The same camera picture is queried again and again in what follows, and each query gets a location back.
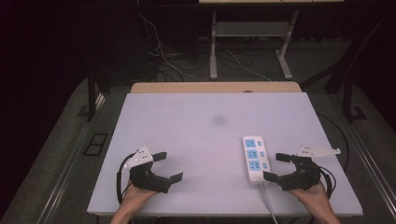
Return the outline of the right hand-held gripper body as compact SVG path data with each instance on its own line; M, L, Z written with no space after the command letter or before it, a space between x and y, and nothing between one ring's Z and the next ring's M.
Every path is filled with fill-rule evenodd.
M332 174L325 168L313 162L313 158L338 155L341 153L339 148L325 148L302 145L295 155L291 155L291 163L296 170L288 175L278 177L278 185L284 190L310 189L315 186L323 176L327 184L327 191L333 191L335 180L330 179Z

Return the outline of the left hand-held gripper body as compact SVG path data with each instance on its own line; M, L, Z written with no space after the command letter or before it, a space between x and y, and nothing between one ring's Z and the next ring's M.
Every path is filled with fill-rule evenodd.
M135 187L167 193L172 183L170 178L155 175L151 171L152 165L156 162L153 161L152 155L147 146L142 146L127 157L122 168L129 170L130 180Z

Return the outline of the white power strip blue sockets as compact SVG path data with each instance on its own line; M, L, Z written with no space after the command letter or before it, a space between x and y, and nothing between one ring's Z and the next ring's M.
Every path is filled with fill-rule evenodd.
M262 137L244 136L243 150L246 160L247 181L252 185L268 187L270 182L264 179L263 173L271 173L271 167Z

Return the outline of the person's left hand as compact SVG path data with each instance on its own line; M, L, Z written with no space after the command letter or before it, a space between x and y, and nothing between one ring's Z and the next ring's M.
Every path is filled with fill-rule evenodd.
M142 208L144 204L156 194L157 191L140 189L138 187L135 187L132 182L129 182L124 192L121 205L129 210L137 211Z

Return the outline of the person's right hand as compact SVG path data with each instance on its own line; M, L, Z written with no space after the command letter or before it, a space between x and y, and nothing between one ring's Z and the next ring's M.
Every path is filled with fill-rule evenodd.
M326 189L321 182L318 182L310 189L293 189L289 190L289 193L295 196L311 212L314 210L323 211L331 207Z

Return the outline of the black floor socket plate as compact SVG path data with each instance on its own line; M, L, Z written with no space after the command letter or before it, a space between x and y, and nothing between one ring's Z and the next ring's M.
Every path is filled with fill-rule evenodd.
M83 151L84 156L98 157L101 155L106 143L108 133L94 133L89 144Z

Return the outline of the black metal stand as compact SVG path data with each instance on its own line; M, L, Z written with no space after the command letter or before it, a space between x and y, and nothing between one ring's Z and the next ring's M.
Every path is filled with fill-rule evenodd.
M99 66L92 68L88 72L88 104L84 105L78 111L79 117L86 117L87 121L91 121L98 111L99 98L102 93L109 92L110 85L104 69Z
M357 63L359 57L362 55L364 49L369 44L375 33L388 18L389 14L383 15L364 32L360 32L359 34L355 35L346 49L346 52L339 61L331 65L329 68L314 75L313 77L301 82L300 87L302 89L306 88L320 79L329 76L330 78L325 85L325 91L327 93L337 93L340 88L343 87L342 112L346 119L350 122L352 122L354 119L362 119L363 115L361 112L358 112L357 115L351 114L352 85L354 77L352 68Z

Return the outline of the metal floor rail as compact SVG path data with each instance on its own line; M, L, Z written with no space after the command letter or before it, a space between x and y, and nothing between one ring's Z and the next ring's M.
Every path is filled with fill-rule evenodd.
M76 95L69 99L38 160L39 168L49 176L50 187L36 224L51 223L92 130L89 106L100 110L105 101L102 93L85 103Z
M358 134L356 128L351 124L346 124L346 129L349 132L353 142L356 146L361 161L366 167L369 176L373 180L382 200L391 213L394 220L396 220L396 193L392 190L388 180L380 171L377 162L374 160L369 148L363 142L362 137Z

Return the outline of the white metal frame desk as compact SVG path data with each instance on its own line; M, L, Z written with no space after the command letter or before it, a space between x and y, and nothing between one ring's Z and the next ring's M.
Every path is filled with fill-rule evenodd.
M286 21L219 21L218 10L212 10L209 72L212 80L218 79L216 40L218 37L282 37L282 46L275 51L278 64L286 80L292 79L285 54L297 21L300 9L304 5L321 6L338 4L345 0L199 0L202 6L215 7L294 7Z

